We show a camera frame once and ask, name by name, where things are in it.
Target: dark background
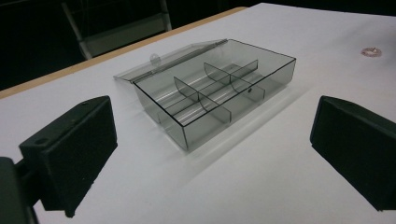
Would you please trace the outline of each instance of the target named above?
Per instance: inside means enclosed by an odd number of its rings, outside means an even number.
[[[76,11],[76,23],[85,35],[140,20],[161,11],[158,0],[65,0]],[[172,27],[201,20],[234,7],[260,2],[345,12],[395,16],[385,0],[167,0]],[[84,61],[60,0],[0,0],[0,90]],[[89,5],[89,18],[78,9]]]

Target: table surface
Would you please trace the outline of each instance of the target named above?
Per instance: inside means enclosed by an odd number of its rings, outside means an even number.
[[[396,121],[396,18],[259,4],[123,52],[0,100],[0,154],[74,105],[109,95],[119,147],[73,218],[35,206],[40,223],[396,223],[311,147],[318,100],[330,95]],[[293,81],[192,153],[113,78],[195,42],[231,38],[297,58]],[[379,58],[361,55],[382,50]]]

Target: clear plastic box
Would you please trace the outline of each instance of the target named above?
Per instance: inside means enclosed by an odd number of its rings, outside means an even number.
[[[296,59],[239,41],[192,44],[116,78],[185,150],[200,145],[281,91]]]

